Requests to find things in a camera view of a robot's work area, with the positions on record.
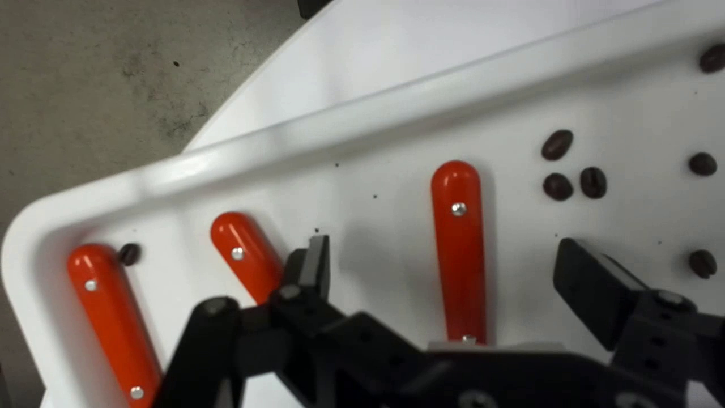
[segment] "metal screw head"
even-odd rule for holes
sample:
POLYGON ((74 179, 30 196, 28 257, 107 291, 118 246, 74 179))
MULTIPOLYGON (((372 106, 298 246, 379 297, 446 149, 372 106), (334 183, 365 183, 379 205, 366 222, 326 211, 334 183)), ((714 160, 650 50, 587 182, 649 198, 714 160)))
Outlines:
POLYGON ((453 217, 463 217, 463 215, 466 215, 466 205, 465 201, 453 201, 453 207, 450 207, 450 213, 453 213, 453 217))
POLYGON ((711 275, 719 273, 719 262, 707 250, 692 251, 686 263, 688 263, 692 273, 696 273, 700 279, 710 279, 711 275))
POLYGON ((466 391, 458 398, 458 408, 499 408, 499 404, 487 392, 466 391))
POLYGON ((233 248, 233 250, 231 250, 231 259, 233 259, 233 262, 243 262, 243 259, 245 259, 245 248, 233 248))
POLYGON ((295 297, 298 297, 298 285, 283 285, 282 291, 279 291, 279 297, 282 300, 295 300, 295 297))
POLYGON ((711 75, 725 68, 725 43, 717 43, 700 54, 700 71, 711 75))
POLYGON ((206 315, 217 315, 219 311, 227 308, 227 305, 228 305, 227 297, 209 300, 209 302, 204 302, 204 313, 206 315))
POLYGON ((132 399, 143 399, 143 388, 134 386, 134 388, 129 391, 129 394, 132 394, 132 399))
POLYGON ((660 291, 658 300, 666 306, 681 306, 685 297, 679 297, 677 293, 668 293, 668 291, 660 291))
POLYGON ((95 293, 95 291, 97 291, 97 281, 95 281, 95 279, 89 279, 89 281, 83 284, 83 288, 86 288, 89 293, 95 293))
POLYGON ((618 408, 658 408, 658 404, 653 404, 653 399, 635 394, 635 392, 618 392, 615 398, 618 408))

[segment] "orange handle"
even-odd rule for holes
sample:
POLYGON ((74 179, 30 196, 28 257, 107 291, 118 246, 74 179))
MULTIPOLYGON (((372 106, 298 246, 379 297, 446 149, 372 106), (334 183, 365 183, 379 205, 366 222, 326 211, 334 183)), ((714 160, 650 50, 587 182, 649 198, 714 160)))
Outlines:
POLYGON ((431 179, 448 341, 487 342, 480 177, 448 162, 431 179))
POLYGON ((129 407, 150 408, 160 370, 116 251, 82 246, 66 271, 129 407))
POLYGON ((243 213, 221 213, 211 240, 257 305, 265 305, 282 284, 282 262, 265 233, 243 213))

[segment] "coffee bean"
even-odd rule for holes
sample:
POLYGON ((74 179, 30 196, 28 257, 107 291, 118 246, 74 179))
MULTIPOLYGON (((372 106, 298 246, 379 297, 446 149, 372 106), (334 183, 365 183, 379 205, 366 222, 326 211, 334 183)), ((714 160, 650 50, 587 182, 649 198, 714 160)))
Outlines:
POLYGON ((542 145, 542 157, 547 162, 558 162, 568 152, 570 144, 573 144, 573 133, 568 129, 558 129, 542 145))
POLYGON ((719 262, 704 250, 692 251, 686 259, 688 268, 700 276, 710 279, 711 275, 719 273, 719 262))
POLYGON ((585 167, 581 174, 582 194, 592 200, 608 196, 608 174, 601 167, 585 167))
POLYGON ((710 177, 710 174, 717 174, 719 162, 707 152, 698 152, 688 160, 688 170, 700 177, 710 177))
POLYGON ((702 56, 700 56, 700 71, 711 75, 725 68, 725 43, 711 46, 702 56))
POLYGON ((141 246, 137 246, 137 243, 126 243, 118 251, 118 262, 122 266, 134 266, 134 263, 138 263, 138 259, 141 259, 141 246))
POLYGON ((564 201, 573 196, 573 187, 564 174, 553 172, 543 179, 543 194, 558 201, 564 201))

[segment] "screw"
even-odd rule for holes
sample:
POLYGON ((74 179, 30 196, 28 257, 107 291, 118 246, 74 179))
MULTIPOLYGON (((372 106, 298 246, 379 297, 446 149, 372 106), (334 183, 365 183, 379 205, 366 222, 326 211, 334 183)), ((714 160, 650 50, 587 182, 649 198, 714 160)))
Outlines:
POLYGON ((95 279, 89 279, 89 281, 86 281, 86 291, 89 291, 89 293, 95 293, 95 291, 97 291, 97 281, 95 281, 95 279))
POLYGON ((116 259, 122 263, 122 266, 134 266, 138 263, 141 259, 141 246, 137 243, 126 243, 118 250, 116 259))
POLYGON ((725 68, 725 43, 711 46, 702 56, 700 56, 700 71, 711 75, 725 68))
POLYGON ((601 200, 608 196, 608 174, 601 167, 585 167, 581 187, 587 198, 601 200))
POLYGON ((298 293, 301 293, 298 285, 283 285, 279 291, 279 297, 289 302, 289 300, 298 297, 298 293))
POLYGON ((465 201, 453 201, 453 207, 450 207, 450 213, 453 213, 453 217, 463 217, 463 215, 466 215, 466 205, 465 201))
POLYGON ((209 300, 209 302, 204 302, 204 313, 206 315, 217 315, 219 311, 224 311, 227 308, 227 297, 215 297, 215 300, 209 300))
POLYGON ((666 306, 681 306, 685 305, 685 297, 679 297, 677 293, 668 293, 668 291, 660 291, 658 293, 658 300, 666 306))
POLYGON ((719 170, 719 162, 707 152, 693 154, 686 165, 692 172, 696 172, 700 177, 711 177, 719 170))
POLYGON ((615 402, 618 408, 658 408, 649 398, 635 392, 618 392, 615 402))
POLYGON ((719 273, 719 262, 704 250, 692 251, 686 259, 688 268, 700 276, 710 279, 711 275, 719 273))
POLYGON ((243 259, 245 259, 245 248, 233 248, 233 250, 231 250, 231 259, 233 259, 233 262, 243 262, 243 259))
POLYGON ((134 386, 129 394, 132 399, 143 399, 143 388, 134 386))
POLYGON ((496 399, 480 391, 466 391, 458 398, 460 408, 499 408, 496 399))

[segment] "white plastic surface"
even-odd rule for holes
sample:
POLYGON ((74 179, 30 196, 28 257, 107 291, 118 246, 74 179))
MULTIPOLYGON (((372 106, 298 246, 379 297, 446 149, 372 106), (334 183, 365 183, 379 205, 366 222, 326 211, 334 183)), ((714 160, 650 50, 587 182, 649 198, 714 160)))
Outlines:
POLYGON ((411 84, 658 0, 335 0, 285 42, 189 149, 411 84))
MULTIPOLYGON (((696 65, 722 37, 725 2, 670 2, 31 205, 8 230, 3 275, 55 404, 122 407, 66 281, 66 254, 86 240, 144 248, 129 276, 168 361, 200 300, 249 305, 209 243, 221 211, 252 213, 279 254, 314 230, 331 233, 335 306, 365 308, 416 344, 443 337, 429 177, 448 160, 484 179, 496 344, 604 357, 553 293, 564 235, 725 313, 725 288, 681 266, 693 248, 725 248, 722 177, 686 172, 692 152, 725 157, 725 75, 696 65), (540 147, 560 128, 575 145, 543 163, 540 147), (547 200, 549 172, 575 179, 585 165, 608 172, 604 200, 547 200)), ((246 399, 292 407, 275 379, 253 382, 246 399)))

